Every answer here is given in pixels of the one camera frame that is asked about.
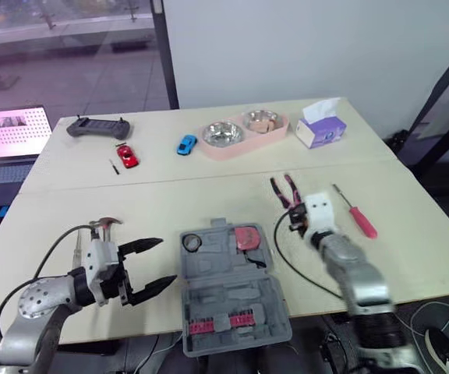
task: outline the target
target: toy car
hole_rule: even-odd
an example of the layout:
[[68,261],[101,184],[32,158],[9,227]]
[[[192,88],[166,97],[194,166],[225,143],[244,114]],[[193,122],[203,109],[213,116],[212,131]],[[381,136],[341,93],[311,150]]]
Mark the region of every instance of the toy car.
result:
[[187,156],[192,152],[193,147],[196,144],[196,137],[193,135],[185,135],[183,140],[178,146],[178,154]]
[[138,165],[138,159],[136,158],[131,147],[126,145],[126,143],[117,145],[117,154],[121,158],[121,161],[126,169]]

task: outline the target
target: blue toy car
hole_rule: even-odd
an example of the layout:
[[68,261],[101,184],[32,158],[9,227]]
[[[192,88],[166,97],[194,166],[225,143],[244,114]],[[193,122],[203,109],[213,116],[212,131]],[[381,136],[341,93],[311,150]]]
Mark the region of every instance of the blue toy car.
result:
[[192,152],[193,147],[196,144],[196,137],[193,135],[185,135],[178,147],[178,154],[187,156]]

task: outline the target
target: sneaker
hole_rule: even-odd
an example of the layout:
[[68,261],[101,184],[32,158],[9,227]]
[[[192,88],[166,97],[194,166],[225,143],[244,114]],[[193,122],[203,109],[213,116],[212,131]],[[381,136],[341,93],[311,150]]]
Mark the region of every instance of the sneaker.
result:
[[439,329],[428,329],[425,340],[430,356],[449,374],[449,338]]

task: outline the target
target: white wall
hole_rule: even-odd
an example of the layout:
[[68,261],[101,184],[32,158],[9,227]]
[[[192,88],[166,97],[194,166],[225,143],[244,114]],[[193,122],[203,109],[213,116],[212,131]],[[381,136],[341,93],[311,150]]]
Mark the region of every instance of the white wall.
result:
[[382,137],[449,65],[445,0],[164,0],[181,108],[346,96]]

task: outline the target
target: stainless steel bowl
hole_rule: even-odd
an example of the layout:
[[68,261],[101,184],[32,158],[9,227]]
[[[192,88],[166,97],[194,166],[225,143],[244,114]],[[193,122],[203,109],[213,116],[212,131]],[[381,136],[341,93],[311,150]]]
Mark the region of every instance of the stainless steel bowl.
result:
[[264,120],[272,121],[274,123],[273,129],[279,129],[283,126],[283,119],[274,111],[250,111],[244,115],[243,125],[251,131],[256,131],[253,124]]
[[243,130],[231,121],[211,123],[204,129],[202,135],[206,143],[220,148],[243,140]]

